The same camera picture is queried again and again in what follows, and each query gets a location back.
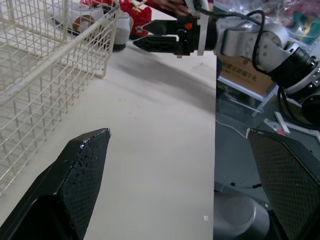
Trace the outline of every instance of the white table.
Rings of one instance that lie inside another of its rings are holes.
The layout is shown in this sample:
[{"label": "white table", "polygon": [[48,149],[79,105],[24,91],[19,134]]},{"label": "white table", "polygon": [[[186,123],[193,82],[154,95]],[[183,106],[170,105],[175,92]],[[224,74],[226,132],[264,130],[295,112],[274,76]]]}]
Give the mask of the white table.
[{"label": "white table", "polygon": [[[153,19],[171,17],[154,10]],[[211,52],[177,59],[128,43],[113,54],[107,76],[90,82],[0,197],[0,224],[70,139],[110,128],[101,190],[85,239],[212,239],[215,66]]]}]

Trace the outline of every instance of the white wire basket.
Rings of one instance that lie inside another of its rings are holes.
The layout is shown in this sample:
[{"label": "white wire basket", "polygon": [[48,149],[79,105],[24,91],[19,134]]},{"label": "white wire basket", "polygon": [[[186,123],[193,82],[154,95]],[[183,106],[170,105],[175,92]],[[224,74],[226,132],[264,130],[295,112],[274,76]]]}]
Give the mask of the white wire basket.
[{"label": "white wire basket", "polygon": [[[0,195],[90,80],[106,74],[119,5],[77,32],[63,27],[67,2],[0,2]],[[54,5],[59,22],[48,15]]]}]

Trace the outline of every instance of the black mesh surface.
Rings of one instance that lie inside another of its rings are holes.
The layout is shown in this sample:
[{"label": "black mesh surface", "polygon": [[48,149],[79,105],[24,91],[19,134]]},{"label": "black mesh surface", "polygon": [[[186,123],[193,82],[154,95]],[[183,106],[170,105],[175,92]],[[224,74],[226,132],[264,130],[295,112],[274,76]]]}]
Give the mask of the black mesh surface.
[{"label": "black mesh surface", "polygon": [[108,142],[101,134],[84,145],[58,193],[79,239],[86,234],[99,194]]},{"label": "black mesh surface", "polygon": [[[288,145],[251,131],[251,144],[263,190],[290,240],[302,240],[319,217],[320,187]],[[311,153],[301,144],[302,159]]]}]

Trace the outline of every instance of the robotic arm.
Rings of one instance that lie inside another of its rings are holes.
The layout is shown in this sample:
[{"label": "robotic arm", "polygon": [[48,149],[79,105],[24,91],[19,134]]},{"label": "robotic arm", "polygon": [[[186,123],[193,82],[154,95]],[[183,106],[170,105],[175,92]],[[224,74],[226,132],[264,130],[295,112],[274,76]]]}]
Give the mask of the robotic arm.
[{"label": "robotic arm", "polygon": [[[177,21],[154,20],[144,27],[153,35],[138,39],[134,44],[149,52],[173,53],[179,58],[194,51],[201,56],[204,50],[216,55],[247,58],[256,70],[269,75],[279,86],[279,102],[280,95],[285,103],[286,97],[294,99],[302,105],[304,117],[312,124],[301,123],[289,109],[288,118],[293,123],[320,130],[320,63],[291,40],[284,26],[264,24],[264,13],[259,10],[248,15],[221,15],[209,12],[206,0],[195,4],[188,0],[186,3],[192,9],[192,15],[196,9],[201,10],[200,19],[190,15]],[[262,15],[261,23],[250,17],[254,14]],[[178,38],[165,35],[177,35]]]}]

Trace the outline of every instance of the cardboard box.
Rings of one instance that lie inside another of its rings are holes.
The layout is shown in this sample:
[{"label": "cardboard box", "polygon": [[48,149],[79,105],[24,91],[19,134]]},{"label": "cardboard box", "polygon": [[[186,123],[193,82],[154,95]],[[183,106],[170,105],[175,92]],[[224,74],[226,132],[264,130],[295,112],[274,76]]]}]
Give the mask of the cardboard box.
[{"label": "cardboard box", "polygon": [[264,95],[274,85],[268,75],[255,70],[252,62],[246,58],[230,56],[218,58],[222,61],[221,76],[246,89]]}]

